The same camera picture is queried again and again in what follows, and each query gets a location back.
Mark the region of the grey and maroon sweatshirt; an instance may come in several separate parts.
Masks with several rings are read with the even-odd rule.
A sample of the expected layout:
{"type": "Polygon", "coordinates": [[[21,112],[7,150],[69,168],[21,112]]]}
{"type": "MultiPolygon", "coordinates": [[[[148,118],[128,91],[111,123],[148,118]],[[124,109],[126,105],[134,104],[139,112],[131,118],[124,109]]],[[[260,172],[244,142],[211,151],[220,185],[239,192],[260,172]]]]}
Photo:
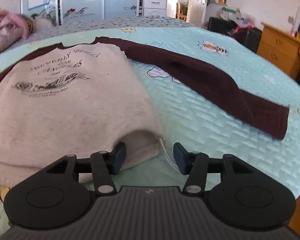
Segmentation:
{"type": "Polygon", "coordinates": [[[287,107],[240,89],[207,62],[118,38],[59,43],[0,73],[0,185],[14,187],[64,155],[87,158],[121,141],[123,168],[156,156],[162,125],[133,61],[155,65],[234,118],[285,137],[287,107]]]}

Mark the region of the teal bee-pattern bedspread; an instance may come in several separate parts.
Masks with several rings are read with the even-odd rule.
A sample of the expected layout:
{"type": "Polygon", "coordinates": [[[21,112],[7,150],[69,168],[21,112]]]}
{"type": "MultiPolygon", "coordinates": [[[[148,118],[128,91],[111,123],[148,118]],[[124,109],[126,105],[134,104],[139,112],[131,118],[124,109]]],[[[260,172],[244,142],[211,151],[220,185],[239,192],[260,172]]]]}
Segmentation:
{"type": "MultiPolygon", "coordinates": [[[[207,62],[228,74],[242,90],[289,109],[281,140],[234,118],[155,65],[132,62],[132,69],[151,99],[162,125],[159,153],[114,177],[116,186],[183,185],[186,178],[173,160],[173,145],[201,151],[212,158],[233,154],[300,195],[300,86],[265,59],[234,39],[198,27],[100,28],[79,23],[39,35],[38,42],[18,42],[0,54],[0,73],[30,53],[55,44],[72,47],[97,37],[118,38],[207,62]]],[[[0,236],[9,229],[0,198],[0,236]]]]}

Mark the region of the wooden dresser desk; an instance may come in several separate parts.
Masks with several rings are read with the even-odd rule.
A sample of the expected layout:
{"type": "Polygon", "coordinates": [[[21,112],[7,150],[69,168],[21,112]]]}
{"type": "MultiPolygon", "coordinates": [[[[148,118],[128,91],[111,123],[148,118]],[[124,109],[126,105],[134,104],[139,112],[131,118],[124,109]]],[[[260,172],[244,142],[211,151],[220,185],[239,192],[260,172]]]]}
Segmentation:
{"type": "Polygon", "coordinates": [[[292,35],[267,23],[263,25],[257,55],[296,79],[300,71],[300,41],[292,35]]]}

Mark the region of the floral rolled quilt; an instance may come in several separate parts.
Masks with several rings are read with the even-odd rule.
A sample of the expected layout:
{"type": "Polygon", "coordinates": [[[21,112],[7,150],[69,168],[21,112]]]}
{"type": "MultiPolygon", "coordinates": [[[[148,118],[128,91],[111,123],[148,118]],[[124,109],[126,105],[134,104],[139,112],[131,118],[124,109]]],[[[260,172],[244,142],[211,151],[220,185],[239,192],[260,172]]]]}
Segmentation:
{"type": "Polygon", "coordinates": [[[6,26],[0,29],[0,53],[21,39],[21,36],[20,28],[6,26]]]}

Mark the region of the white drawer cabinet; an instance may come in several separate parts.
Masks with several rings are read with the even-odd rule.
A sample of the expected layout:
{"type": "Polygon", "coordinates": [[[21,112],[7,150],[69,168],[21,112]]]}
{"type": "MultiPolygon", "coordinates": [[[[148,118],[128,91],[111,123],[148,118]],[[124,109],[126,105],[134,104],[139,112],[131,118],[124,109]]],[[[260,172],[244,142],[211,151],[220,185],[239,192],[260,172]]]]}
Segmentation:
{"type": "Polygon", "coordinates": [[[167,0],[143,0],[143,16],[166,17],[167,0]]]}

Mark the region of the white room door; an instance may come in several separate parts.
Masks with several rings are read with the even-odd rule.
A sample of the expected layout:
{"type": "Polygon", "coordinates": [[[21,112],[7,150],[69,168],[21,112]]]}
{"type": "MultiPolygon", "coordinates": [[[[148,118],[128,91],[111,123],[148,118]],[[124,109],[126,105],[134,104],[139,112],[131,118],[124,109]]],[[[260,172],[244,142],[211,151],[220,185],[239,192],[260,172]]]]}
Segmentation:
{"type": "Polygon", "coordinates": [[[189,0],[186,22],[202,27],[208,0],[189,0]]]}

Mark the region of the pink crumpled garment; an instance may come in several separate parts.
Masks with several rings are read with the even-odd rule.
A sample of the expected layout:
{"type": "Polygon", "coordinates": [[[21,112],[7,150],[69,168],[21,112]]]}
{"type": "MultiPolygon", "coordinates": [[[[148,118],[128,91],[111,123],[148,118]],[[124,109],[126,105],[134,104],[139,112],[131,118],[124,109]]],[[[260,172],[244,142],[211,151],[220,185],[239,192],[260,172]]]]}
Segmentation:
{"type": "Polygon", "coordinates": [[[10,26],[21,29],[21,38],[27,39],[29,36],[29,24],[21,15],[0,9],[0,29],[10,26]]]}

